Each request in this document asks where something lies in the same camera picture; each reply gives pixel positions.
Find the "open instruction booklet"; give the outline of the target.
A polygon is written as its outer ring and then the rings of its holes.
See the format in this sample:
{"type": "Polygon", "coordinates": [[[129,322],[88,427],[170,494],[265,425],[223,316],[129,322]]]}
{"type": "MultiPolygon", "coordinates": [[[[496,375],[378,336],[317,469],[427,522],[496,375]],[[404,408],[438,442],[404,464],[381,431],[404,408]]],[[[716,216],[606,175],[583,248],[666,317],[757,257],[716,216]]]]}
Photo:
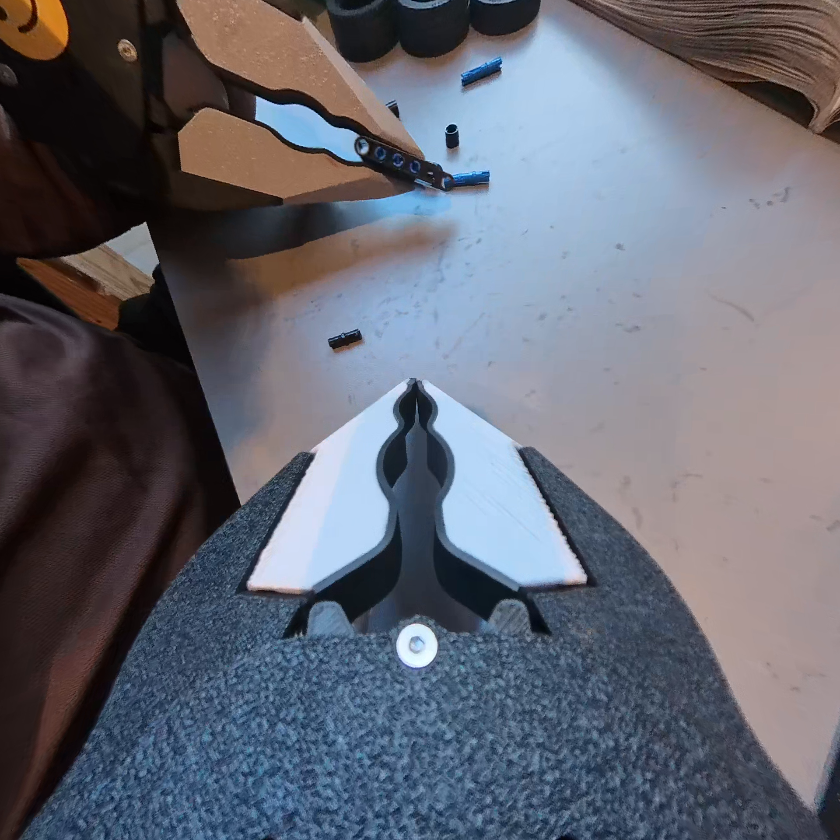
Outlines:
{"type": "Polygon", "coordinates": [[[769,82],[801,94],[814,133],[838,122],[838,1],[576,4],[720,80],[769,82]]]}

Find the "long black brick beam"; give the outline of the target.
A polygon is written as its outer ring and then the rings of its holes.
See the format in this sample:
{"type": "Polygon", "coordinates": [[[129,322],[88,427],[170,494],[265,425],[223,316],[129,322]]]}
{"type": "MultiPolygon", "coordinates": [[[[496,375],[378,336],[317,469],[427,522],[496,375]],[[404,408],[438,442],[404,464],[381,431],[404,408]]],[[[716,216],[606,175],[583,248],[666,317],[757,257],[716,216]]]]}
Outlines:
{"type": "Polygon", "coordinates": [[[383,140],[378,140],[365,134],[359,134],[356,136],[353,142],[353,147],[355,153],[360,158],[360,161],[365,166],[392,179],[411,183],[421,183],[444,193],[453,189],[451,185],[452,175],[447,173],[439,164],[425,160],[420,154],[412,153],[408,150],[404,150],[383,140]],[[388,150],[388,157],[384,162],[377,161],[373,155],[377,145],[384,146],[388,150]],[[402,153],[405,157],[405,165],[401,170],[397,170],[392,167],[391,157],[394,152],[402,153]],[[410,171],[408,171],[408,165],[412,160],[419,160],[423,163],[422,173],[417,177],[414,177],[410,171]]]}

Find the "person's brown sweater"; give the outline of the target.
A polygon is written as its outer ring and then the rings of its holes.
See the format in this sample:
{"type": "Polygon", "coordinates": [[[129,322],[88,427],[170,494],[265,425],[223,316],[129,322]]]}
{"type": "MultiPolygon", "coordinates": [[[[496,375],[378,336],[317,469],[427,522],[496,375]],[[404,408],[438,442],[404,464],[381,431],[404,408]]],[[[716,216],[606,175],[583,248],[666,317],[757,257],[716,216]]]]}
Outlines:
{"type": "Polygon", "coordinates": [[[2,838],[49,797],[154,604],[237,507],[193,371],[2,296],[2,838]]]}

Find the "person's black trousers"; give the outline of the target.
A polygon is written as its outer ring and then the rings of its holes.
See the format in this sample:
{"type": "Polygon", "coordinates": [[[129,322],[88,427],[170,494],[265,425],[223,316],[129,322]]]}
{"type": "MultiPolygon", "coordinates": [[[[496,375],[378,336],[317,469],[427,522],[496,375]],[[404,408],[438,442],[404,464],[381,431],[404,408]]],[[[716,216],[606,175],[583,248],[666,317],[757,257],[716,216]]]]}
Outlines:
{"type": "Polygon", "coordinates": [[[161,265],[152,272],[148,292],[120,303],[117,333],[129,337],[144,350],[195,371],[161,265]]]}

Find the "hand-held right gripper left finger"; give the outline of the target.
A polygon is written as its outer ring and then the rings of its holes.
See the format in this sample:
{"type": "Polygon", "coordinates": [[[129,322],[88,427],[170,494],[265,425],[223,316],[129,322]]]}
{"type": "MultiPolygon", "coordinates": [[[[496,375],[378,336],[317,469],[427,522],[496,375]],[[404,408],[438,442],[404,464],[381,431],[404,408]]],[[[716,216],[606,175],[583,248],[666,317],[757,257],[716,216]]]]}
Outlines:
{"type": "Polygon", "coordinates": [[[393,488],[416,408],[417,382],[405,380],[313,448],[247,592],[337,602],[348,618],[385,599],[402,565],[393,488]]]}

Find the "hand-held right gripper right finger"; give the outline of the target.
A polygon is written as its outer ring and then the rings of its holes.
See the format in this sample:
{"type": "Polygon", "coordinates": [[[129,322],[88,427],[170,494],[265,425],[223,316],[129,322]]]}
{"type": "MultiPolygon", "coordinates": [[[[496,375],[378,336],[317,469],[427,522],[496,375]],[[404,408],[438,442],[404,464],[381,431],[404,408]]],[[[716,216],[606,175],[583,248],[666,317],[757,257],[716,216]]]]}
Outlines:
{"type": "Polygon", "coordinates": [[[417,381],[415,393],[439,484],[434,571],[444,591],[490,615],[502,601],[587,585],[520,444],[430,381],[417,381]]]}

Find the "white desk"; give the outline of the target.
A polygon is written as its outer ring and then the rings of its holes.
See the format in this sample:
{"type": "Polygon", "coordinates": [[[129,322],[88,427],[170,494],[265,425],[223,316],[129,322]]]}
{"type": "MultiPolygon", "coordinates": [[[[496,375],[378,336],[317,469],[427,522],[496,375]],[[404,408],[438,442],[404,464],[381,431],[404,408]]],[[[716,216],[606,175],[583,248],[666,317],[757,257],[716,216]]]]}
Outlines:
{"type": "Polygon", "coordinates": [[[645,546],[816,805],[838,725],[838,143],[570,2],[359,71],[430,159],[490,184],[150,224],[240,500],[430,380],[645,546]]]}

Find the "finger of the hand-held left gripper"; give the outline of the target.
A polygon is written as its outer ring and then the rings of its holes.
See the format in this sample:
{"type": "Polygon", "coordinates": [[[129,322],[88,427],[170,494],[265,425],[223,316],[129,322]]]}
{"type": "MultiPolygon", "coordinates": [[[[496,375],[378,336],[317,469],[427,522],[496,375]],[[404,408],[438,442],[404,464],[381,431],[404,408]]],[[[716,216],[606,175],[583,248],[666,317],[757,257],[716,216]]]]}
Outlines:
{"type": "Polygon", "coordinates": [[[213,108],[197,112],[177,133],[184,173],[279,198],[284,204],[367,201],[409,193],[363,163],[286,142],[276,131],[213,108]]]}
{"type": "Polygon", "coordinates": [[[221,78],[424,159],[402,121],[306,18],[262,1],[177,1],[175,7],[221,78]]]}

